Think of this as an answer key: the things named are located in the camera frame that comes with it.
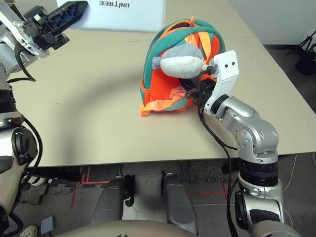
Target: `orange backpack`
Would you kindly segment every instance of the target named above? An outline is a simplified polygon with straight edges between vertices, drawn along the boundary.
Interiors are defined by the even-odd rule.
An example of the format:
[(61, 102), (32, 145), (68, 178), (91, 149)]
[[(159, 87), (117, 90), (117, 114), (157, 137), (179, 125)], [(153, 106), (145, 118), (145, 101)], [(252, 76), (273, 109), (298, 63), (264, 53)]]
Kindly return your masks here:
[(160, 31), (152, 41), (145, 60), (144, 73), (141, 81), (141, 115), (146, 116), (150, 111), (163, 112), (184, 110), (191, 105), (192, 99), (185, 97), (185, 90), (179, 78), (173, 78), (163, 73), (161, 68), (153, 69), (152, 61), (155, 56), (163, 56), (172, 47), (191, 43), (197, 46), (206, 64), (216, 54), (225, 52), (221, 35), (209, 23), (195, 19), (185, 19), (174, 22)]

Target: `plush toy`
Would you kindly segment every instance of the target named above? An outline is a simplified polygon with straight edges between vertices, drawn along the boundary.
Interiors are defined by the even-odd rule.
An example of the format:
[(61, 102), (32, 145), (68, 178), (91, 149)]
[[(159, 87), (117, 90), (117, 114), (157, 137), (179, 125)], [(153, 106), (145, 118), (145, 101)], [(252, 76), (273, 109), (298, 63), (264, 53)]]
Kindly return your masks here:
[(206, 70), (200, 49), (185, 43), (168, 49), (163, 56), (153, 58), (153, 69), (161, 68), (168, 76), (190, 79)]

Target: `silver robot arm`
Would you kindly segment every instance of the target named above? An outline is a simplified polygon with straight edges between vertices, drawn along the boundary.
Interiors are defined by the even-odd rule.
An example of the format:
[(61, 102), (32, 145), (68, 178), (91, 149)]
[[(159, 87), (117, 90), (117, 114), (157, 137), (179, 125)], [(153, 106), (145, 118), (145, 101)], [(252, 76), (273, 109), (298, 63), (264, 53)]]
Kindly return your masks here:
[[(14, 1), (0, 0), (0, 236), (8, 228), (8, 216), (18, 224), (10, 234), (16, 235), (21, 229), (22, 222), (12, 210), (32, 172), (23, 182), (21, 178), (39, 154), (34, 167), (38, 165), (42, 147), (35, 128), (16, 108), (8, 78), (23, 70), (28, 77), (23, 80), (35, 81), (26, 67), (38, 57), (47, 57), (49, 48), (58, 49), (69, 41), (62, 32), (78, 21), (87, 7), (86, 1), (68, 2), (47, 14), (43, 7), (36, 6), (23, 17), (7, 2)], [(24, 121), (37, 136), (39, 151), (33, 133), (22, 125)]]
[(239, 75), (236, 53), (216, 55), (209, 71), (217, 82), (204, 112), (215, 115), (237, 143), (240, 190), (235, 193), (235, 212), (238, 226), (252, 237), (275, 236), (276, 233), (280, 237), (299, 237), (284, 224), (276, 129), (261, 119), (254, 108), (227, 95)]

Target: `table surface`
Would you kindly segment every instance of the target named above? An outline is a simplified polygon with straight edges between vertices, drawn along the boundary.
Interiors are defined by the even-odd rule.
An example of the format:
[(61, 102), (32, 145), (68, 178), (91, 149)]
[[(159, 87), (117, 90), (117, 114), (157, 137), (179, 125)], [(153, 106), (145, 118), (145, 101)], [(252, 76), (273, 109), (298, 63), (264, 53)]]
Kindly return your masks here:
[[(275, 126), (278, 153), (314, 151), (316, 115), (234, 9), (225, 0), (196, 1), (194, 7), (191, 1), (167, 1), (166, 23), (191, 15), (214, 25), (227, 50), (236, 51), (240, 76), (232, 95)], [(195, 106), (140, 116), (140, 80), (155, 34), (67, 30), (66, 35), (69, 43), (28, 67), (37, 82), (13, 84), (19, 111), (43, 140), (40, 166), (225, 157)], [(214, 117), (206, 117), (219, 137), (236, 145)]]

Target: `keychain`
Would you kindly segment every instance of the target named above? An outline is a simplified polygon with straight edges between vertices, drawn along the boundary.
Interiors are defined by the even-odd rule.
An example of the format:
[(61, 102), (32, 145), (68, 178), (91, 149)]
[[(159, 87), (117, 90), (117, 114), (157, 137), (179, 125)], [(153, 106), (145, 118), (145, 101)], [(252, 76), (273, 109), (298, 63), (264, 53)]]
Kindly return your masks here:
[(193, 35), (193, 27), (194, 27), (194, 16), (191, 16), (190, 18), (190, 35), (189, 35), (189, 43), (191, 43), (192, 35)]

